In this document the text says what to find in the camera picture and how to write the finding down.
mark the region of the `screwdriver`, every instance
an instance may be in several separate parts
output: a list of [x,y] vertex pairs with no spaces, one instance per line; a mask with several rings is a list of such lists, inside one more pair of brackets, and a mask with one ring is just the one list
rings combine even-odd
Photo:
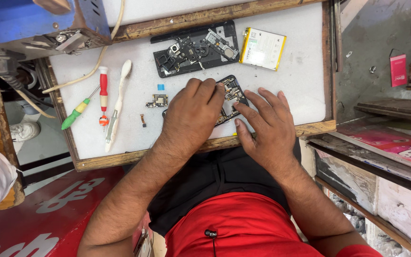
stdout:
[[99,66],[101,72],[99,83],[101,84],[101,91],[99,92],[99,100],[101,103],[102,116],[99,118],[99,124],[102,126],[102,131],[106,131],[106,125],[109,124],[109,119],[106,116],[107,110],[107,71],[108,67]]
[[69,115],[63,121],[63,124],[61,124],[61,130],[65,130],[65,129],[69,128],[72,125],[72,123],[74,123],[75,119],[83,113],[85,108],[87,108],[88,104],[90,103],[90,98],[94,95],[94,93],[96,93],[96,91],[99,89],[99,87],[100,86],[96,87],[96,89],[93,91],[91,96],[89,96],[88,98],[85,98],[85,100],[83,102],[81,102],[79,105],[77,105],[77,107],[75,109],[72,110],[72,114]]

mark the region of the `screw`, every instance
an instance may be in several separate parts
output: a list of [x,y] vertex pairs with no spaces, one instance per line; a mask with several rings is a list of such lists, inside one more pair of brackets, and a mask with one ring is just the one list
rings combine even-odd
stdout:
[[56,37],[56,40],[61,43],[61,42],[63,42],[64,40],[66,40],[66,36],[59,34],[59,35]]

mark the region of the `phone battery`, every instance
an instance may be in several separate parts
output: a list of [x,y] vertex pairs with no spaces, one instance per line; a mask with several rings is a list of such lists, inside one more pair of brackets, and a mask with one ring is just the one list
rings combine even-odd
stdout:
[[240,63],[277,71],[286,36],[251,27],[243,32]]

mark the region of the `disassembled smartphone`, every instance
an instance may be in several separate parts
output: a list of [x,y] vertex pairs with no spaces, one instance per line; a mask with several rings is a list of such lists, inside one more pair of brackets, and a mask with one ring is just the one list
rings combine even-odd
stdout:
[[153,102],[145,104],[148,108],[168,106],[168,95],[152,95]]
[[217,67],[239,60],[232,20],[151,38],[152,44],[175,39],[168,49],[154,52],[161,78]]
[[244,96],[239,82],[237,82],[234,75],[229,75],[217,81],[217,83],[219,82],[225,85],[225,102],[223,102],[223,108],[215,123],[215,128],[240,114],[240,112],[234,108],[234,102],[241,102],[248,106],[247,98]]

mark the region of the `black shorts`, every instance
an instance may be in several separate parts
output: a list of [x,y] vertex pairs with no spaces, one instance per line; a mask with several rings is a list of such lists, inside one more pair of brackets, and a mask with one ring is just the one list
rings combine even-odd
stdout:
[[[293,149],[300,162],[299,140]],[[291,216],[286,197],[275,179],[242,147],[193,155],[148,205],[149,227],[162,235],[201,202],[229,192],[253,192],[278,202]]]

